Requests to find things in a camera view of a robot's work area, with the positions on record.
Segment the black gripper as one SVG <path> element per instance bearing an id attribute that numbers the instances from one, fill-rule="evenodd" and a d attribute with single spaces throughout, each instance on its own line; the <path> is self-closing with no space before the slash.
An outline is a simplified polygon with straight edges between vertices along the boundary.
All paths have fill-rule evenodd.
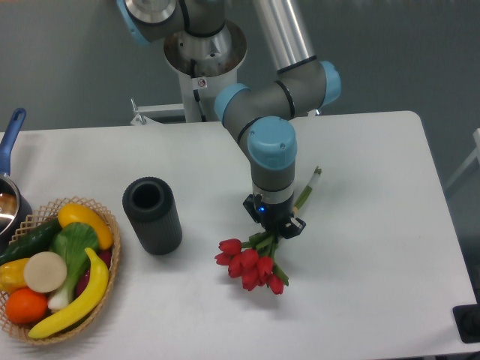
<path id="1" fill-rule="evenodd" d="M 293 210 L 293 195 L 279 203 L 267 203 L 259 195 L 249 194 L 243 206 L 252 220 L 264 229 L 270 230 L 275 224 L 277 237 L 292 239 L 299 236 L 306 223 L 299 217 L 290 216 Z"/>

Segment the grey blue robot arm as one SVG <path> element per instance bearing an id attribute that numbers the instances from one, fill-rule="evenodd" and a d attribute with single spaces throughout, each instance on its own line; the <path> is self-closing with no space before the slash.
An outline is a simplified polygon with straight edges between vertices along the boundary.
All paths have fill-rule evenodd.
<path id="1" fill-rule="evenodd" d="M 341 79 L 320 61 L 295 1 L 256 1 L 277 80 L 254 91 L 237 80 L 247 55 L 242 30 L 223 1 L 118 1 L 131 36 L 140 44 L 163 41 L 176 72 L 187 122 L 220 122 L 250 162 L 252 192 L 244 207 L 276 236 L 305 228 L 297 218 L 293 182 L 297 142 L 291 121 L 335 101 Z"/>

